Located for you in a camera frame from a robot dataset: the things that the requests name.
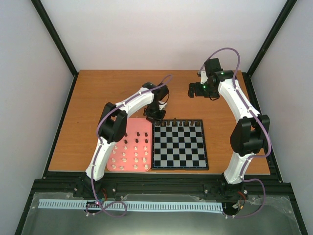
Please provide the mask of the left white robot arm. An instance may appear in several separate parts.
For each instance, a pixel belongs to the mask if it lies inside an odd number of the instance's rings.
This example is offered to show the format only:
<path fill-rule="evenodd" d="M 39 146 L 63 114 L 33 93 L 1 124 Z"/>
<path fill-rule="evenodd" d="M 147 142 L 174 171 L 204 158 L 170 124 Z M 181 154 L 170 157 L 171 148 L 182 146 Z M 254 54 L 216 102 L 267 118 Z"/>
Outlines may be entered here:
<path fill-rule="evenodd" d="M 108 102 L 96 129 L 97 145 L 93 157 L 81 181 L 85 192 L 96 197 L 102 191 L 102 185 L 97 182 L 104 176 L 105 166 L 114 146 L 126 134 L 127 120 L 141 108 L 145 108 L 147 120 L 162 121 L 165 117 L 166 102 L 162 100 L 169 94 L 166 83 L 154 85 L 147 82 L 127 99 L 113 104 Z"/>

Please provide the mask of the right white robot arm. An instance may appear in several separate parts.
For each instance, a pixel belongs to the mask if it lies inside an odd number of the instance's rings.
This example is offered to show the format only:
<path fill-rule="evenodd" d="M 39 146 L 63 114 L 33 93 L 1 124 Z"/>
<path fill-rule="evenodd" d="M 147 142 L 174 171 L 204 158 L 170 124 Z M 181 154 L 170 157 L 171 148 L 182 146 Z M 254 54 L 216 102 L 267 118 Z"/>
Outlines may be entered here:
<path fill-rule="evenodd" d="M 242 190 L 252 159 L 269 144 L 270 119 L 252 106 L 234 72 L 223 70 L 217 58 L 207 59 L 197 75 L 201 80 L 189 84 L 188 96 L 203 96 L 211 100 L 223 97 L 236 120 L 230 136 L 232 157 L 216 189 L 222 198 L 232 199 Z"/>

